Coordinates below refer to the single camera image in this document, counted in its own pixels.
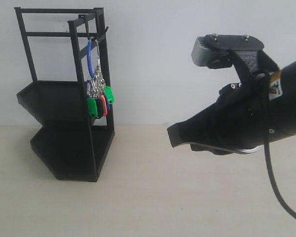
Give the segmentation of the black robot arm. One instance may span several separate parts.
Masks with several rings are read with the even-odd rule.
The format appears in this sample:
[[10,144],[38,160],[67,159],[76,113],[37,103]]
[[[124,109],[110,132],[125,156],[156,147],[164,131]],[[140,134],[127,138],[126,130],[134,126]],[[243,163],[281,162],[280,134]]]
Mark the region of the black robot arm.
[[250,154],[270,142],[296,135],[296,61],[270,73],[269,105],[264,107],[261,73],[252,84],[231,83],[215,103],[167,132],[172,147],[188,144],[193,151],[216,155]]

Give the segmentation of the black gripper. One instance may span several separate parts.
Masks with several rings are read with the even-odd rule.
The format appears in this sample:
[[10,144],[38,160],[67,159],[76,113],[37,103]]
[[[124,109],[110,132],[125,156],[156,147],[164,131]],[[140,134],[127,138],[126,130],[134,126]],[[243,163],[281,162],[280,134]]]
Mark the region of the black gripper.
[[190,144],[194,152],[210,152],[217,156],[233,153],[254,153],[264,144],[264,135],[269,141],[281,139],[281,130],[276,115],[266,112],[265,89],[269,97],[281,94],[279,78],[275,74],[262,73],[253,84],[231,83],[219,91],[213,109],[206,108],[191,118],[167,128],[171,146]]

